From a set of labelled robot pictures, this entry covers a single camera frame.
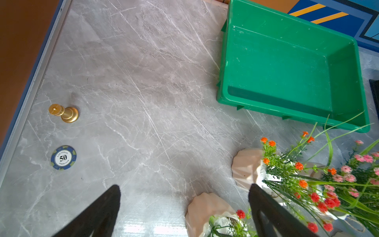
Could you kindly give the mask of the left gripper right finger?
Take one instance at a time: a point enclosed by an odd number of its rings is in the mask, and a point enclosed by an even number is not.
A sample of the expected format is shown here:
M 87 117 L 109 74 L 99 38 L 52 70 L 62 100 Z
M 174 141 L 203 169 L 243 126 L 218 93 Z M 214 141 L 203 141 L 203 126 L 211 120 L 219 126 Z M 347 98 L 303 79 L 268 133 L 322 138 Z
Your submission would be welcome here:
M 260 237 L 316 237 L 317 235 L 292 216 L 257 184 L 248 194 L 252 218 Z

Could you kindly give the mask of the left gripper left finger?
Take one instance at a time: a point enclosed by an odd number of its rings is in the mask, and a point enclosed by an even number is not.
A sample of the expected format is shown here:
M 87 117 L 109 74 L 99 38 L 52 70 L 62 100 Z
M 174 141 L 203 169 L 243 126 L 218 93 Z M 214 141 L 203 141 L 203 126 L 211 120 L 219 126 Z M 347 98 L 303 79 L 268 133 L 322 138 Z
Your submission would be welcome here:
M 121 192 L 111 186 L 55 237 L 111 237 L 120 208 Z

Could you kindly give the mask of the red flower pot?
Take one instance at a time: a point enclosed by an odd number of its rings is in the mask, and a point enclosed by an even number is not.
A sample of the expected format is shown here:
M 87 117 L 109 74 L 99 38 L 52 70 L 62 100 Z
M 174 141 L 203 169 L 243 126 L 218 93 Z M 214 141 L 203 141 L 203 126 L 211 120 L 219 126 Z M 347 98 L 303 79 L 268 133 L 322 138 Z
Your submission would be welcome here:
M 307 190 L 308 187 L 304 188 L 299 185 L 301 175 L 308 174 L 310 178 L 313 178 L 319 169 L 324 168 L 319 163 L 298 161 L 307 146 L 319 136 L 328 137 L 327 131 L 339 128 L 362 114 L 361 112 L 337 125 L 325 124 L 323 131 L 318 134 L 315 133 L 317 127 L 315 124 L 310 134 L 304 132 L 300 141 L 284 153 L 277 150 L 274 141 L 263 137 L 261 149 L 243 149 L 234 157 L 232 163 L 233 179 L 237 186 L 245 191 L 249 191 L 253 184 L 258 185 L 280 205 L 284 205 L 289 200 L 288 197 L 284 196 L 285 194 L 296 193 L 298 189 Z
M 189 237 L 256 237 L 250 214 L 234 210 L 215 193 L 202 193 L 189 204 L 185 215 Z

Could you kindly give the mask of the pink flower pot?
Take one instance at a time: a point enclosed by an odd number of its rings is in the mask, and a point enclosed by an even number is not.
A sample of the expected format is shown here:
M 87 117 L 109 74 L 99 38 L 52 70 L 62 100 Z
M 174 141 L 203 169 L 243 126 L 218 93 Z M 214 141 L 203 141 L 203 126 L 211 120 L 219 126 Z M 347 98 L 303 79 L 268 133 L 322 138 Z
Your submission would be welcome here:
M 311 206 L 330 218 L 350 216 L 373 236 L 379 235 L 379 152 L 375 141 L 363 151 L 353 149 L 341 168 L 326 167 L 321 178 L 300 175 Z

